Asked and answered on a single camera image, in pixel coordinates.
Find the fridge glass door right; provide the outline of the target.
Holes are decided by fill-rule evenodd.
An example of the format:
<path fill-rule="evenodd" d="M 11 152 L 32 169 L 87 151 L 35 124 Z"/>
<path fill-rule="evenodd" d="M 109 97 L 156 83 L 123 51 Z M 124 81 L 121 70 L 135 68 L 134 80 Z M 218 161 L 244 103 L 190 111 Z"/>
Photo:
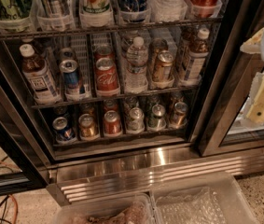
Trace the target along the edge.
<path fill-rule="evenodd" d="M 235 122 L 254 76 L 264 70 L 260 56 L 241 52 L 240 45 L 262 27 L 264 0 L 229 0 L 211 55 L 217 69 L 199 136 L 203 156 L 264 147 L 264 128 L 247 129 Z"/>

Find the tea bottle right middle shelf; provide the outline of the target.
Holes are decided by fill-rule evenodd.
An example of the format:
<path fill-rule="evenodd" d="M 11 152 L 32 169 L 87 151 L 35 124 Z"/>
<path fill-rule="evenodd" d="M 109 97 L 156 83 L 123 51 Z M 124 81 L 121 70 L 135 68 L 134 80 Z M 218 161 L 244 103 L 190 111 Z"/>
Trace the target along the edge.
<path fill-rule="evenodd" d="M 180 77 L 186 82 L 197 80 L 209 53 L 208 38 L 210 31 L 206 27 L 198 30 L 188 43 L 182 62 Z"/>

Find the gold can shelf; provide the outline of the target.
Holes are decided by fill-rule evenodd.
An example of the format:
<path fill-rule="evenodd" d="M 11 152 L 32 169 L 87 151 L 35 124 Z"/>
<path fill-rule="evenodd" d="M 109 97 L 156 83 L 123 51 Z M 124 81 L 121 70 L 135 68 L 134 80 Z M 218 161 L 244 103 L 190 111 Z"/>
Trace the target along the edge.
<path fill-rule="evenodd" d="M 79 117 L 79 130 L 83 138 L 93 138 L 98 134 L 97 123 L 93 115 L 83 114 Z"/>
<path fill-rule="evenodd" d="M 187 112 L 188 105 L 184 102 L 177 102 L 170 116 L 170 123 L 173 125 L 181 125 L 186 118 Z"/>
<path fill-rule="evenodd" d="M 153 70 L 155 82 L 165 82 L 170 79 L 174 64 L 174 56 L 169 50 L 162 50 L 158 53 Z"/>

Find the gold can middle shelf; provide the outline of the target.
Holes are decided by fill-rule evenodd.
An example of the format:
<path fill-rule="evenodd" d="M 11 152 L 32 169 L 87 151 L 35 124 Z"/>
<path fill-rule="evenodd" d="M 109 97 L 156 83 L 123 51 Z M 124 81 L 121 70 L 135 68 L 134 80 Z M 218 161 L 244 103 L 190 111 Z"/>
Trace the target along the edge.
<path fill-rule="evenodd" d="M 174 64 L 174 56 L 169 50 L 162 50 L 158 53 L 153 70 L 155 82 L 165 82 L 170 79 Z"/>

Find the clear water bottle middle shelf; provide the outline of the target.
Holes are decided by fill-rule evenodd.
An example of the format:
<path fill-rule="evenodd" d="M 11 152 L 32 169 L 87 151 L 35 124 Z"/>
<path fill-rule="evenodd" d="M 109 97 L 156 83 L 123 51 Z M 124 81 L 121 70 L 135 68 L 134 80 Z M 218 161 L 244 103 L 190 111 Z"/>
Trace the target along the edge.
<path fill-rule="evenodd" d="M 148 49 L 141 36 L 133 39 L 126 52 L 126 78 L 125 83 L 128 92 L 139 93 L 146 90 L 146 70 Z"/>

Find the clear water bottle shelf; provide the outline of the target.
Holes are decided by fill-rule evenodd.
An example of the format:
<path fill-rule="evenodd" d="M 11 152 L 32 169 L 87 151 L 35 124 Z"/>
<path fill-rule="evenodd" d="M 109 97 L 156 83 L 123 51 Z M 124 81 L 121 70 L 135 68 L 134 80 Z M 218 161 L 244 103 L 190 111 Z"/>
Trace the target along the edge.
<path fill-rule="evenodd" d="M 126 52 L 126 78 L 125 83 L 128 92 L 139 93 L 146 90 L 146 70 L 148 49 L 141 36 L 133 39 Z"/>
<path fill-rule="evenodd" d="M 185 0 L 149 0 L 154 22 L 181 21 L 188 9 Z"/>

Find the silver can bottom shelf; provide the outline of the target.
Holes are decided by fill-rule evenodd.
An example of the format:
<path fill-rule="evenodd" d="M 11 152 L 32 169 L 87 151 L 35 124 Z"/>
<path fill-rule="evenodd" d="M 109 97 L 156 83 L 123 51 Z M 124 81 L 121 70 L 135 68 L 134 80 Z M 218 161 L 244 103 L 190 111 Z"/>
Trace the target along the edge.
<path fill-rule="evenodd" d="M 140 132 L 144 128 L 144 113 L 141 108 L 134 107 L 130 110 L 127 119 L 129 131 Z"/>

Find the red coke can bottom shelf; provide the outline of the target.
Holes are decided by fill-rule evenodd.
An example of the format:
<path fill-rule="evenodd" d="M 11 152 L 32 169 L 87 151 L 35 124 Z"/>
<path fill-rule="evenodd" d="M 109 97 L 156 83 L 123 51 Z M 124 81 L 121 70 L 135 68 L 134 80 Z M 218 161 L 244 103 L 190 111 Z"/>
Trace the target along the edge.
<path fill-rule="evenodd" d="M 117 111 L 110 110 L 104 114 L 104 132 L 106 134 L 117 134 L 121 132 L 121 123 Z"/>

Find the red coke can middle shelf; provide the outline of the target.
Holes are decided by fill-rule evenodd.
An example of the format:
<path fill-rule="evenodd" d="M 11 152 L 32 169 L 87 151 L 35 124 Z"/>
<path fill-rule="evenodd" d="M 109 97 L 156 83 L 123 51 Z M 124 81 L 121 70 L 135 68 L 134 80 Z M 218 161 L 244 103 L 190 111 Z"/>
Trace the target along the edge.
<path fill-rule="evenodd" d="M 113 91 L 118 88 L 118 74 L 113 59 L 99 59 L 95 64 L 95 74 L 99 91 Z"/>

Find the gold can bottom shelf left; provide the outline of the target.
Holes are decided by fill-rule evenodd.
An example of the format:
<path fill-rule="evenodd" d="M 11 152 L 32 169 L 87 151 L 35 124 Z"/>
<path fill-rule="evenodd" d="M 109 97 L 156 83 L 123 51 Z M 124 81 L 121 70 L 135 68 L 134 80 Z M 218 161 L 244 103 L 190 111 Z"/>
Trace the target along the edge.
<path fill-rule="evenodd" d="M 93 115 L 83 114 L 79 117 L 79 130 L 83 138 L 93 138 L 98 134 L 97 123 Z"/>

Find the steel fridge bottom grille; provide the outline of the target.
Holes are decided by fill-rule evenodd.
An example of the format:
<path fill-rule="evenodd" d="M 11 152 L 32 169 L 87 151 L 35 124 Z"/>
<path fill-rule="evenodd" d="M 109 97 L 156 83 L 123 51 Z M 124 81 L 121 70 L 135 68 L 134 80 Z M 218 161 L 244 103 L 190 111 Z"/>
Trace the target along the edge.
<path fill-rule="evenodd" d="M 99 160 L 63 163 L 50 171 L 47 191 L 61 205 L 145 192 L 162 183 L 227 172 L 264 171 L 264 147 L 201 157 L 191 147 L 160 147 Z"/>

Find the blue pepsi can bottom shelf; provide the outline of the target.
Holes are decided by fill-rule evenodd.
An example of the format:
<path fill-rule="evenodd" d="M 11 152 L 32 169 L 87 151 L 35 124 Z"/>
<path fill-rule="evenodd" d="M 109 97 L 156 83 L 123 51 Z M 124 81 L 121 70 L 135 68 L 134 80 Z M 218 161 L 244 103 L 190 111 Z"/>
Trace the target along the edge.
<path fill-rule="evenodd" d="M 69 141 L 76 137 L 72 126 L 68 123 L 68 120 L 65 117 L 56 118 L 52 122 L 52 127 L 58 140 Z"/>

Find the clear plastic bin right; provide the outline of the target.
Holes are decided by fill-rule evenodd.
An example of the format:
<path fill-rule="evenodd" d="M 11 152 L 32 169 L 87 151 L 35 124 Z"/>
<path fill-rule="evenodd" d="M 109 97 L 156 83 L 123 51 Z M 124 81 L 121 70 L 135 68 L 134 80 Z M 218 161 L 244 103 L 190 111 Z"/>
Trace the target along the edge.
<path fill-rule="evenodd" d="M 157 224 L 258 224 L 236 179 L 224 172 L 166 181 L 150 198 Z"/>

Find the clear plastic bin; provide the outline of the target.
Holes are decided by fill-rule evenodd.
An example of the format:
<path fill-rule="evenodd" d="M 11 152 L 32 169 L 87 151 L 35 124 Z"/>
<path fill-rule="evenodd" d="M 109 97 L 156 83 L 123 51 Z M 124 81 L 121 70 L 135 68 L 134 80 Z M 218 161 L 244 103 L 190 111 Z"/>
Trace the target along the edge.
<path fill-rule="evenodd" d="M 147 194 L 114 196 L 63 207 L 51 224 L 156 224 Z"/>
<path fill-rule="evenodd" d="M 157 224 L 258 224 L 236 179 L 224 172 L 166 181 L 150 198 Z"/>

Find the clear plastic bin left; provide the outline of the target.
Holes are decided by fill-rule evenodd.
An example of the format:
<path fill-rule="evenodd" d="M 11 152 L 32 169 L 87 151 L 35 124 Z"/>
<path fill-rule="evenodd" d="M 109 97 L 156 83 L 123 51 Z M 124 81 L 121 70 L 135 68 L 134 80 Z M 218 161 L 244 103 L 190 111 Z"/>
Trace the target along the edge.
<path fill-rule="evenodd" d="M 147 194 L 114 196 L 63 207 L 51 224 L 156 224 Z"/>

